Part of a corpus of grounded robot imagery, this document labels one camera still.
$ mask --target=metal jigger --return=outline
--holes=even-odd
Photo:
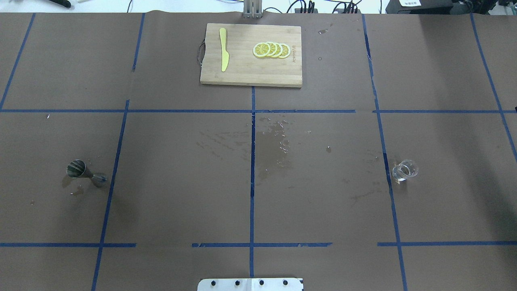
[[[102,187],[108,181],[103,173],[92,173],[86,167],[86,164],[80,159],[76,159],[66,167],[66,174],[71,178],[90,178],[92,183],[97,187]]]

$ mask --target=yellow knife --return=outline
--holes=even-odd
[[[226,68],[228,67],[228,62],[230,61],[230,54],[226,51],[226,29],[220,28],[219,29],[219,36],[221,37],[221,52],[222,52],[222,59],[221,59],[221,71],[226,71]]]

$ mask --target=white bracket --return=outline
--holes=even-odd
[[[244,18],[262,18],[262,0],[244,0]]]
[[[303,291],[301,278],[203,279],[197,291]]]

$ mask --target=sliced lemon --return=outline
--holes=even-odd
[[[285,59],[291,54],[291,47],[285,43],[280,43],[280,46],[282,47],[282,53],[278,56],[278,58]]]
[[[268,41],[267,44],[269,45],[269,53],[267,56],[272,56],[277,53],[278,47],[275,45],[276,42]]]
[[[277,42],[275,42],[275,46],[278,48],[277,53],[274,55],[271,55],[271,57],[279,57],[282,54],[282,51],[283,51],[282,46]]]
[[[271,46],[267,42],[259,42],[253,47],[253,55],[256,57],[265,57],[271,50]]]

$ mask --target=cutting board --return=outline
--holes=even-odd
[[[227,32],[226,50],[230,54],[228,68],[224,72],[221,71],[219,37],[222,27]],[[290,56],[285,59],[255,57],[255,44],[267,41],[289,45]],[[302,85],[300,26],[208,23],[205,45],[201,84],[295,88]]]

